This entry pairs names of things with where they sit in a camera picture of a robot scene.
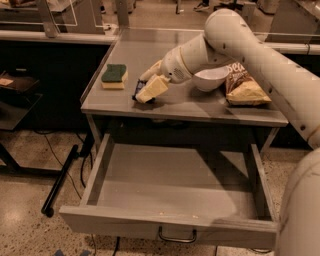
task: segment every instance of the desk top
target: desk top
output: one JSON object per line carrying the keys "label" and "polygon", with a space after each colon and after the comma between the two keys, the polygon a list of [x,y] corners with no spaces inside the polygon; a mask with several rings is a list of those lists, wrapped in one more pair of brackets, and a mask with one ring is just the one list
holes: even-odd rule
{"label": "desk top", "polygon": [[[169,85],[169,90],[156,98],[154,104],[132,100],[140,75],[175,46],[202,31],[125,29],[82,104],[85,114],[159,118],[226,124],[283,127],[287,119],[273,104],[261,107],[233,107],[219,89],[204,93],[191,80]],[[105,90],[100,79],[106,64],[126,64],[128,80],[124,90]]]}

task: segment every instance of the sponge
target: sponge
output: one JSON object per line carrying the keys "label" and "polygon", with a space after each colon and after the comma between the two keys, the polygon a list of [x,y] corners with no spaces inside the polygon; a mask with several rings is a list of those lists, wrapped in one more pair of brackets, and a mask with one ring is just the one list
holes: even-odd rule
{"label": "sponge", "polygon": [[104,89],[124,89],[124,82],[127,77],[126,65],[107,64],[107,70],[101,77],[101,85]]}

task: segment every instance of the desk leg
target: desk leg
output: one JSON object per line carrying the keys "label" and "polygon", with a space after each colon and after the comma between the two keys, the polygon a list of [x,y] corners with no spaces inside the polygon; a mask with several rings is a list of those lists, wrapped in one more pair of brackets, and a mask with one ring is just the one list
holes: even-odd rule
{"label": "desk leg", "polygon": [[96,145],[96,150],[98,152],[103,138],[101,129],[98,127],[92,115],[87,115],[87,119]]}
{"label": "desk leg", "polygon": [[59,171],[59,175],[47,197],[47,200],[45,201],[42,209],[41,209],[41,212],[43,214],[45,214],[47,217],[52,217],[53,216],[53,208],[51,207],[57,194],[59,193],[60,191],[60,188],[61,186],[63,185],[63,182],[64,182],[64,178],[69,170],[69,167],[73,161],[73,159],[75,158],[76,156],[76,153],[77,153],[77,150],[78,150],[78,146],[77,145],[73,145],[68,157],[67,157],[67,160],[65,161],[61,171]]}
{"label": "desk leg", "polygon": [[279,130],[280,130],[280,128],[272,128],[271,129],[270,133],[268,134],[268,137],[267,137],[266,141],[264,142],[264,144],[263,144],[263,146],[262,146],[262,148],[260,150],[260,155],[261,156],[263,156],[264,152],[266,152],[269,149],[272,141],[275,139],[275,137],[276,137],[276,135],[277,135]]}
{"label": "desk leg", "polygon": [[60,171],[57,170],[45,170],[45,169],[37,169],[37,168],[26,168],[21,167],[9,154],[9,152],[5,149],[5,147],[0,143],[0,159],[6,164],[6,166],[0,166],[0,174],[10,175],[10,176],[18,176],[18,177],[47,177],[47,178],[56,178],[56,181],[45,201],[41,212],[45,214],[47,217],[53,216],[52,204],[63,185],[63,181],[67,171],[76,157],[78,150],[78,145],[74,145],[68,155],[66,162],[64,163],[62,169]]}

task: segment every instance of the gray desk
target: gray desk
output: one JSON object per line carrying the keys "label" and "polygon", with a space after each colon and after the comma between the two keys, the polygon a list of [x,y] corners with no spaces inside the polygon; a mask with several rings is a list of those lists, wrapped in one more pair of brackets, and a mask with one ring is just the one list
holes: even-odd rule
{"label": "gray desk", "polygon": [[[131,99],[139,76],[166,52],[182,44],[201,31],[175,30],[124,30],[114,46],[106,63],[101,64],[97,79],[82,104],[87,114],[95,141],[100,145],[102,134],[94,123],[94,115],[140,117],[199,121],[263,127],[284,127],[286,118],[272,104],[259,107],[232,107],[221,90],[203,93],[191,81],[171,85],[169,90],[156,99],[152,105],[140,104]],[[100,79],[107,63],[125,63],[129,78],[125,89],[104,90]]]}
{"label": "gray desk", "polygon": [[[131,99],[142,72],[198,33],[125,30],[102,63],[82,104],[98,149],[95,164],[80,205],[60,209],[73,231],[274,247],[277,217],[252,127],[269,128],[269,145],[287,124],[284,116],[272,105],[230,107],[221,91],[201,93],[190,81],[172,85],[153,105]],[[127,65],[125,90],[101,88],[106,63]],[[124,121],[102,139],[100,116]],[[146,125],[157,118],[188,125]]]}

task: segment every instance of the food item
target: food item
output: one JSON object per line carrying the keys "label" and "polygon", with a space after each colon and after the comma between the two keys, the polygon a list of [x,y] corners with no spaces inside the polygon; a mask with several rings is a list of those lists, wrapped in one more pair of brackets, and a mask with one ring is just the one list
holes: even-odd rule
{"label": "food item", "polygon": [[164,75],[153,75],[147,84],[135,95],[137,101],[148,102],[168,90],[169,79]]}
{"label": "food item", "polygon": [[248,71],[238,62],[228,65],[226,99],[231,105],[257,106],[271,102]]}

